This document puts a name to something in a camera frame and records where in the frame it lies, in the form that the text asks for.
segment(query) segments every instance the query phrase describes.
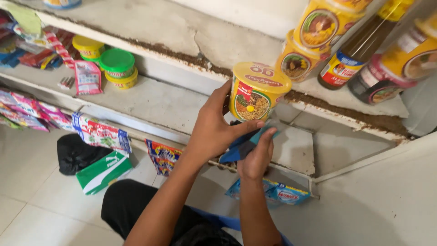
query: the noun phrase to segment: sauce bottle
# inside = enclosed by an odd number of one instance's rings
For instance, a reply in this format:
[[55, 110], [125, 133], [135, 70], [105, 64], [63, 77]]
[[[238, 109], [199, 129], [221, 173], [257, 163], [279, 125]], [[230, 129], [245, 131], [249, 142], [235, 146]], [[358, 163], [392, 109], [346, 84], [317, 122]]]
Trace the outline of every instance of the sauce bottle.
[[330, 90], [342, 88], [379, 49], [414, 0], [389, 0], [348, 39], [317, 77]]

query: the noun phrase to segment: white shelf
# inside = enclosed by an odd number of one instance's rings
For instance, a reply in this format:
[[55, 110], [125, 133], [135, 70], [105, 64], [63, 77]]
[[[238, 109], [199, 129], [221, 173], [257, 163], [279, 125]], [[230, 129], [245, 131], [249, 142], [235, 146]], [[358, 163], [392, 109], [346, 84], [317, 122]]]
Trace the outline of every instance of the white shelf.
[[[181, 144], [188, 142], [198, 111], [208, 99], [144, 76], [129, 90], [102, 79], [103, 94], [76, 96], [74, 87], [65, 91], [57, 85], [61, 78], [70, 76], [73, 70], [65, 66], [54, 71], [21, 64], [14, 69], [0, 68], [0, 77], [74, 100], [84, 106], [82, 112]], [[288, 127], [274, 142], [275, 166], [308, 176], [315, 173], [311, 133]]]
[[[71, 10], [54, 10], [45, 6], [42, 1], [0, 0], [0, 8], [7, 10], [8, 5], [13, 3], [32, 8], [44, 23], [145, 57], [149, 59], [145, 62], [147, 73], [153, 77], [206, 94], [226, 81], [235, 63], [253, 60], [273, 65], [281, 52], [282, 41], [279, 39], [165, 0], [106, 0], [104, 4], [99, 1], [84, 1], [81, 6]], [[192, 58], [199, 54], [211, 61], [210, 65], [215, 67], [210, 69], [205, 64], [193, 64], [197, 59]], [[152, 68], [147, 66], [154, 61], [165, 64], [166, 67], [152, 66], [153, 71], [150, 71]], [[187, 74], [176, 75], [177, 71], [172, 67], [182, 69]], [[169, 79], [171, 74], [179, 78]], [[293, 89], [322, 99], [333, 106], [369, 115], [408, 116], [400, 98], [369, 106], [359, 102], [347, 88], [339, 91], [324, 89], [314, 76], [303, 83], [294, 84]], [[369, 123], [361, 122], [353, 114], [342, 115], [303, 101], [292, 100], [289, 103], [299, 110], [355, 130], [398, 143], [408, 141], [403, 135], [378, 130]], [[136, 111], [134, 108], [131, 114], [136, 116]]]

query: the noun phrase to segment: black pants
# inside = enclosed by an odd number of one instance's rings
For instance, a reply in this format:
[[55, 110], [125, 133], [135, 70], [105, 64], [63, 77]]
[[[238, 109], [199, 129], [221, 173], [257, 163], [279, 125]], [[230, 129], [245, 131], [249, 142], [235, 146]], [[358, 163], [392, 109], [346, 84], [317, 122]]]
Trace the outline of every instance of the black pants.
[[[101, 218], [126, 240], [142, 211], [157, 191], [157, 188], [132, 179], [117, 181], [109, 186], [105, 193]], [[184, 205], [170, 244], [177, 241], [193, 226], [205, 221], [205, 218]]]

